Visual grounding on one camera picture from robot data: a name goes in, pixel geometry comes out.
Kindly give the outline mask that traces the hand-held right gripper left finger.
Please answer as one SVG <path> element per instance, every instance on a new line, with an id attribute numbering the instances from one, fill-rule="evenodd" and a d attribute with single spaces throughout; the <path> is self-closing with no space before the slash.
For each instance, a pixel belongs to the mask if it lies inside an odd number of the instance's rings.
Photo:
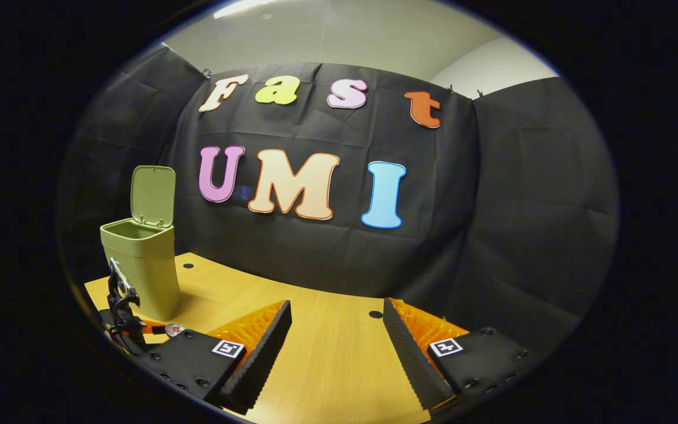
<path id="1" fill-rule="evenodd" d="M 292 323 L 291 302 L 281 300 L 209 333 L 183 328 L 138 359 L 189 395 L 245 415 L 255 407 Z"/>

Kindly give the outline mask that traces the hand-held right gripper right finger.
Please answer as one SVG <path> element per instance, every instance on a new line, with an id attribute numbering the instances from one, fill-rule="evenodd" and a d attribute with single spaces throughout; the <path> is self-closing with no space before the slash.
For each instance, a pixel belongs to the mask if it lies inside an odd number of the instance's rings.
<path id="1" fill-rule="evenodd" d="M 493 327 L 466 330 L 388 297 L 382 320 L 418 402 L 430 413 L 474 407 L 533 367 L 533 352 Z"/>

